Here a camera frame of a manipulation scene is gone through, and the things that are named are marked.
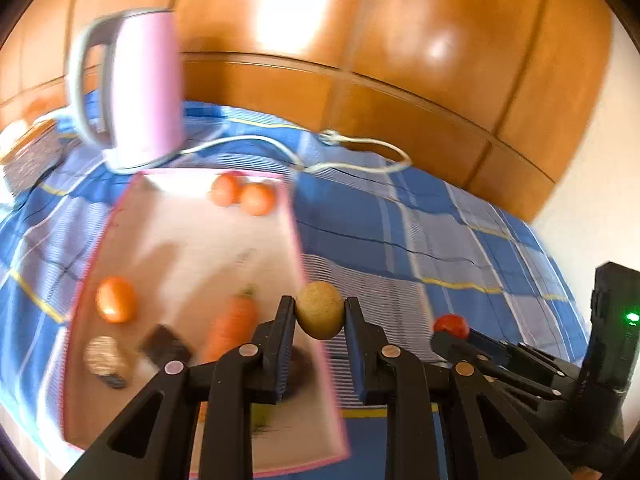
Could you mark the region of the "red tomato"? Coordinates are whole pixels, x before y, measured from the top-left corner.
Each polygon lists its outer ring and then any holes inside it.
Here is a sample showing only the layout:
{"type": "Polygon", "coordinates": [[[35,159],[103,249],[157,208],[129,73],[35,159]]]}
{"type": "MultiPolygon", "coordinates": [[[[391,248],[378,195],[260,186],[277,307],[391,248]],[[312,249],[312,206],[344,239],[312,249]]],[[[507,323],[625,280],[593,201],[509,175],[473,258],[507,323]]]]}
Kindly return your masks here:
{"type": "Polygon", "coordinates": [[[435,321],[433,332],[444,332],[459,339],[467,340],[470,336],[471,329],[463,316],[449,313],[440,316],[435,321]]]}

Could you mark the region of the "dark eggplant piece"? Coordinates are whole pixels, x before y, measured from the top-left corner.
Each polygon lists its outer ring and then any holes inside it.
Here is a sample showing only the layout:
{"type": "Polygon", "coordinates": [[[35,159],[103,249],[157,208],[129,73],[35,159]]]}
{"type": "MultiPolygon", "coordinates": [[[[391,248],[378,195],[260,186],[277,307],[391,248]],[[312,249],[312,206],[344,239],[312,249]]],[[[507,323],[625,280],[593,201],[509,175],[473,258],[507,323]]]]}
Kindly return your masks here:
{"type": "Polygon", "coordinates": [[[193,351],[164,324],[157,324],[139,344],[140,352],[157,368],[163,368],[171,361],[189,364],[193,351]]]}

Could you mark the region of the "dark brown avocado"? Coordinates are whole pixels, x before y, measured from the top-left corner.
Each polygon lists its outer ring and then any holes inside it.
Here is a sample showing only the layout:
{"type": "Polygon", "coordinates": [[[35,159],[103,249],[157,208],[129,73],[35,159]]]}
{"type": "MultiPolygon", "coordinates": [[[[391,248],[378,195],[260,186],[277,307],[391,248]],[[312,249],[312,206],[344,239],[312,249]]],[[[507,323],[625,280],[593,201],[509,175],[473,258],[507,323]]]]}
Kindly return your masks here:
{"type": "Polygon", "coordinates": [[[290,400],[314,383],[314,359],[309,351],[294,346],[283,400],[290,400]]]}

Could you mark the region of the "orange carrot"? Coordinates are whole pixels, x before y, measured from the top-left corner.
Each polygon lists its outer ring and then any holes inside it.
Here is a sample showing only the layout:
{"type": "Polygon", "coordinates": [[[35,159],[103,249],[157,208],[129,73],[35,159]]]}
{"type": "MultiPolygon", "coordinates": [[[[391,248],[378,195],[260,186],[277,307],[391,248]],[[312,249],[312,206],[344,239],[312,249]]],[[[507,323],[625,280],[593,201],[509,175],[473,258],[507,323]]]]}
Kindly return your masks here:
{"type": "Polygon", "coordinates": [[[210,326],[200,363],[218,361],[228,351],[252,340],[258,325],[256,287],[248,285],[229,300],[226,310],[210,326]]]}

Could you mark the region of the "orange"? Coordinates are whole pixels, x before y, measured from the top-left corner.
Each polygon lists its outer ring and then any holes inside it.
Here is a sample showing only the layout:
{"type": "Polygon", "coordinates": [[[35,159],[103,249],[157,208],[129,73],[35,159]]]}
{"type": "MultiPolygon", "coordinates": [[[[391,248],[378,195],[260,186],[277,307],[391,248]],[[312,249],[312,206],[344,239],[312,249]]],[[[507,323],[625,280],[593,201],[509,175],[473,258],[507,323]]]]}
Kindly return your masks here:
{"type": "Polygon", "coordinates": [[[121,276],[108,276],[96,290],[96,310],[112,324],[132,321],[138,313],[138,298],[134,286],[121,276]]]}

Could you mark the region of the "orange mandarin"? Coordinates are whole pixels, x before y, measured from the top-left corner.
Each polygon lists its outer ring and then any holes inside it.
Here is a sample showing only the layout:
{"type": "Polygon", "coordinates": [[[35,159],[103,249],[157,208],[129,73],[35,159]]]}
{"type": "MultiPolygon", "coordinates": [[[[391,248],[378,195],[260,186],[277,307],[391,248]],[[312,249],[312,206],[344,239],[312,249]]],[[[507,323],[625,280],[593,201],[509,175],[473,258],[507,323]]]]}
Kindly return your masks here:
{"type": "Polygon", "coordinates": [[[239,203],[243,181],[232,172],[225,172],[216,177],[209,189],[210,200],[221,207],[230,207],[239,203]]]}
{"type": "Polygon", "coordinates": [[[242,188],[240,207],[251,216],[261,217],[270,214],[277,203],[274,188],[268,183],[254,182],[242,188]]]}

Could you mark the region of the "blue plaid tablecloth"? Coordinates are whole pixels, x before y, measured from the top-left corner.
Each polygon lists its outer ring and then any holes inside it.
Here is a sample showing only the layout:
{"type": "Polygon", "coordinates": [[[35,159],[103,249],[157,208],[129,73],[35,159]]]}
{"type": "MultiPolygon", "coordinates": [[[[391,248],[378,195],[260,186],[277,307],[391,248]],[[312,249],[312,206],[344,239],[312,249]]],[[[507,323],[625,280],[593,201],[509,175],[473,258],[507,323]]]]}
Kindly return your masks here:
{"type": "MultiPolygon", "coordinates": [[[[24,204],[1,216],[1,403],[43,453],[64,463],[63,360],[72,302],[99,232],[128,178],[53,111],[64,160],[24,204]]],[[[572,363],[588,327],[528,224],[409,168],[383,174],[378,154],[323,144],[286,120],[194,101],[183,105],[198,150],[183,167],[282,174],[292,186],[305,269],[356,295],[392,341],[431,359],[439,315],[462,315],[492,338],[572,363]]]]}

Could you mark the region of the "pink shallow tray box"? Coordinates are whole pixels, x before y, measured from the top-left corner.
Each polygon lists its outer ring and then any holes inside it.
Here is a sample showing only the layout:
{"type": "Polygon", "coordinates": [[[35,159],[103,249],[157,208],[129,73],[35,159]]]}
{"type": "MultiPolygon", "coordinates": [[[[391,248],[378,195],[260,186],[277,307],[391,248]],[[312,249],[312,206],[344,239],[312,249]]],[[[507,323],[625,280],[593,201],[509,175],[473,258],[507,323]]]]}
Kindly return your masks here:
{"type": "MultiPolygon", "coordinates": [[[[200,354],[213,320],[231,297],[256,287],[258,325],[274,319],[284,296],[304,287],[302,254],[288,196],[278,174],[242,171],[243,186],[262,182],[274,188],[277,203],[256,217],[239,206],[221,207],[209,198],[218,177],[212,168],[165,168],[136,174],[116,204],[81,283],[66,353],[63,434],[82,454],[163,368],[139,350],[157,324],[173,330],[200,354]],[[96,310],[96,290],[108,276],[134,286],[137,316],[112,324],[96,310]],[[130,364],[123,389],[112,389],[84,362],[89,340],[115,338],[130,364]]],[[[321,344],[296,323],[293,345],[314,359],[314,383],[290,400],[276,403],[269,429],[252,437],[252,478],[292,474],[344,460],[346,430],[337,405],[329,364],[321,344]]],[[[207,408],[198,412],[190,477],[198,477],[207,408]]]]}

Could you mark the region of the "silver tissue box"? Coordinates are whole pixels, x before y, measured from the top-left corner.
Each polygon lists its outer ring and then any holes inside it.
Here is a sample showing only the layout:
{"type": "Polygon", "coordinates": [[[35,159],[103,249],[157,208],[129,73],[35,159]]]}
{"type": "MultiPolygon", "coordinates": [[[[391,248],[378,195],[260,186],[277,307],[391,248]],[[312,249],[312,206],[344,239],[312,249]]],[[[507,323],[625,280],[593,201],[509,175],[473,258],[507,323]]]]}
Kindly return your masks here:
{"type": "Polygon", "coordinates": [[[11,122],[1,133],[1,203],[12,207],[22,193],[61,158],[54,119],[11,122]]]}

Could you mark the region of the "wooden panel wardrobe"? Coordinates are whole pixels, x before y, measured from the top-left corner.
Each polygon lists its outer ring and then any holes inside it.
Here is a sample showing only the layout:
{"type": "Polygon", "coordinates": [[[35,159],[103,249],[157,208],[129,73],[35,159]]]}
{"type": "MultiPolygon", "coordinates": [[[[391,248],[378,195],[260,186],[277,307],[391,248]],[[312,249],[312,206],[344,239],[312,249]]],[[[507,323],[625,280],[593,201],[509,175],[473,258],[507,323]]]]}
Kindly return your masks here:
{"type": "Polygon", "coordinates": [[[184,94],[373,136],[532,220],[567,170],[611,51],[604,0],[26,0],[1,36],[1,119],[63,105],[99,16],[175,14],[184,94]]]}

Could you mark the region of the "pink electric kettle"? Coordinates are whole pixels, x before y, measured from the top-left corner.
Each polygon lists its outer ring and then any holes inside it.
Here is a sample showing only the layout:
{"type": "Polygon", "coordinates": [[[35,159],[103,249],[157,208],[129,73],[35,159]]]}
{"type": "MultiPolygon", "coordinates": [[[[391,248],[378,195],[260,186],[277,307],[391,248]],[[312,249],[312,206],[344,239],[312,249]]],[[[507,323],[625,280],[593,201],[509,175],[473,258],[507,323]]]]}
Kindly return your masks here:
{"type": "Polygon", "coordinates": [[[70,47],[66,89],[78,136],[118,174],[160,166],[186,143],[182,66],[171,10],[131,9],[97,18],[70,47]],[[86,61],[95,47],[103,49],[97,125],[85,107],[86,61]]]}

